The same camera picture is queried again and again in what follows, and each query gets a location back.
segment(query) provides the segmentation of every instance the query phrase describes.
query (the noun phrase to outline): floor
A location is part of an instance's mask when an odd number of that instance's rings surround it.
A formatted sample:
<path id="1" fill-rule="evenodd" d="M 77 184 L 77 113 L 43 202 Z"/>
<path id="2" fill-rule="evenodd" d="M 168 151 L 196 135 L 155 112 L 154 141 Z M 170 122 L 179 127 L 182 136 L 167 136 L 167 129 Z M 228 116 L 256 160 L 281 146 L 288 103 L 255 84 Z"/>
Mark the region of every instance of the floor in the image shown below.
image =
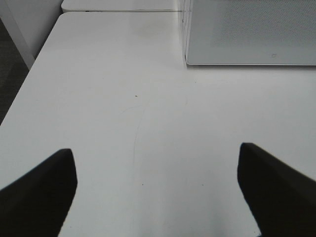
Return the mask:
<path id="1" fill-rule="evenodd" d="M 0 124 L 29 70 L 0 20 Z"/>

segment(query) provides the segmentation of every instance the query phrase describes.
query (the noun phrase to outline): white desk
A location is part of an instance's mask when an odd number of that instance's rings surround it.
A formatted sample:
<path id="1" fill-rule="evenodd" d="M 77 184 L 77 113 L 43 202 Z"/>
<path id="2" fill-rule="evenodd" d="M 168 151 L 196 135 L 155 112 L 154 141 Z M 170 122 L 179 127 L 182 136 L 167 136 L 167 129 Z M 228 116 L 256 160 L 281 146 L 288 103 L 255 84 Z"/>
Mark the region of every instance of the white desk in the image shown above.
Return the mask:
<path id="1" fill-rule="evenodd" d="M 0 187 L 73 149 L 61 237 L 255 237 L 242 142 L 316 178 L 314 68 L 201 67 L 178 13 L 66 13 L 0 126 Z"/>
<path id="2" fill-rule="evenodd" d="M 180 0 L 64 0 L 69 11 L 177 11 Z"/>

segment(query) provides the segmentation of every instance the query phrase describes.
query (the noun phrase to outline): black object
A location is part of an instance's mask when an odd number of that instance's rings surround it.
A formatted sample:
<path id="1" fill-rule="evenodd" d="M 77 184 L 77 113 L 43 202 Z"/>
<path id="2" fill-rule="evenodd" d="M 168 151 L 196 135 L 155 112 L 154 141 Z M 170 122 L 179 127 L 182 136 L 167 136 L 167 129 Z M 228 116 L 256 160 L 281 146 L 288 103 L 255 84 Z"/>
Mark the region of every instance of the black object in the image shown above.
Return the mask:
<path id="1" fill-rule="evenodd" d="M 316 182 L 252 143 L 240 148 L 238 182 L 262 237 L 316 237 Z"/>
<path id="2" fill-rule="evenodd" d="M 77 188 L 74 157 L 62 149 L 0 191 L 0 237 L 56 237 Z"/>

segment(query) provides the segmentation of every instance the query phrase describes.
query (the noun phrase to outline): perforated metal box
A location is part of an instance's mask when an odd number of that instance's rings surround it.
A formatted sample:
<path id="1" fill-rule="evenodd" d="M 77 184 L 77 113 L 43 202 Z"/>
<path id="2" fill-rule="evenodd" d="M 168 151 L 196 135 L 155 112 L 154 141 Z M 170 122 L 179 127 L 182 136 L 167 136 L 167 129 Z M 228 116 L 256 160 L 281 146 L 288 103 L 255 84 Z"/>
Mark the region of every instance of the perforated metal box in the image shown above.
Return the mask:
<path id="1" fill-rule="evenodd" d="M 185 0 L 196 65 L 316 65 L 316 0 Z"/>

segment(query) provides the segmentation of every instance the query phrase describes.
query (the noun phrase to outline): table surface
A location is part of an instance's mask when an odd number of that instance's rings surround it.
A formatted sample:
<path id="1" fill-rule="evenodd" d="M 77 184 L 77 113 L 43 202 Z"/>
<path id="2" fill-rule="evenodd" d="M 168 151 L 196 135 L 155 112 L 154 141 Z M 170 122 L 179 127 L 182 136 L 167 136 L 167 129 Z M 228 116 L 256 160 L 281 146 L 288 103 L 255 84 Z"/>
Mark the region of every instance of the table surface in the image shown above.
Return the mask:
<path id="1" fill-rule="evenodd" d="M 69 11 L 177 11 L 180 0 L 64 0 Z"/>
<path id="2" fill-rule="evenodd" d="M 316 178 L 315 68 L 187 68 L 178 14 L 61 15 L 0 126 L 0 188 L 73 150 L 61 237 L 257 236 L 242 142 Z"/>

